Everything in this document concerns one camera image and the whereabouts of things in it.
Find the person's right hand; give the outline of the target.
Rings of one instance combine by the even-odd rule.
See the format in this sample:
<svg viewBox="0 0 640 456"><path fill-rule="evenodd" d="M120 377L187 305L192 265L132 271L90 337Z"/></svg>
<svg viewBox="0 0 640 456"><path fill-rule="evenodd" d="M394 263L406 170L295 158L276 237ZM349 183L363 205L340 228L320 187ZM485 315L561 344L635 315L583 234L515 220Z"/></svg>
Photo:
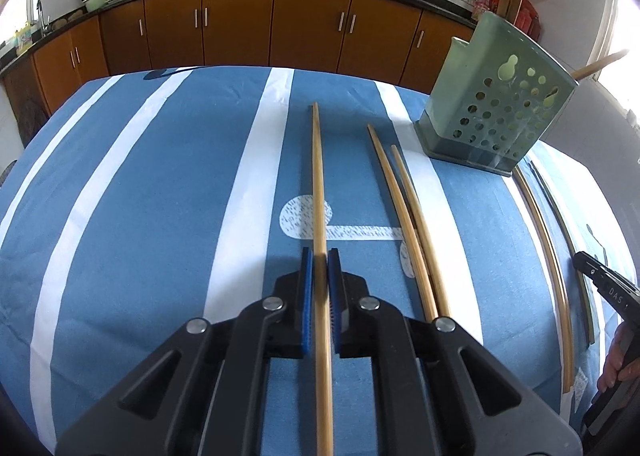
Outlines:
<svg viewBox="0 0 640 456"><path fill-rule="evenodd" d="M601 393L614 387L617 381L632 381L640 375L638 358L630 363L624 362L622 340L629 332L630 328L626 323L620 324L616 329L614 340L605 358L602 374L597 381L597 388Z"/></svg>

